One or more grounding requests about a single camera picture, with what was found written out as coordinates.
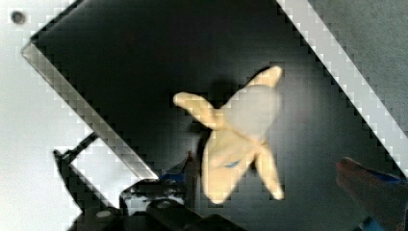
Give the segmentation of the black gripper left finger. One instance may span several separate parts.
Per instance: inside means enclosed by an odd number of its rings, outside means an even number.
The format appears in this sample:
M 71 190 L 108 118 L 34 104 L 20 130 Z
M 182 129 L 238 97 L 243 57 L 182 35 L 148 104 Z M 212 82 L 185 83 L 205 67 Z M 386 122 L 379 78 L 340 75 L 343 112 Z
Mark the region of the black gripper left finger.
M 185 189 L 185 205 L 193 209 L 196 206 L 198 181 L 200 177 L 200 161 L 192 151 L 188 151 L 184 159 L 168 169 L 161 180 L 175 181 L 182 184 Z

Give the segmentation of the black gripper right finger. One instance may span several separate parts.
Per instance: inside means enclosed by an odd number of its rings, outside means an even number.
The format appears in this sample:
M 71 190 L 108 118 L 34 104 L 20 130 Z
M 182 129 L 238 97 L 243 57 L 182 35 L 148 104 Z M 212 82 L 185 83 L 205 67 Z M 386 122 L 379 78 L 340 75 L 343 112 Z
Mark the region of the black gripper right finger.
M 369 170 L 350 158 L 336 163 L 337 184 L 384 231 L 407 231 L 407 182 L 390 183 L 377 177 L 378 171 Z

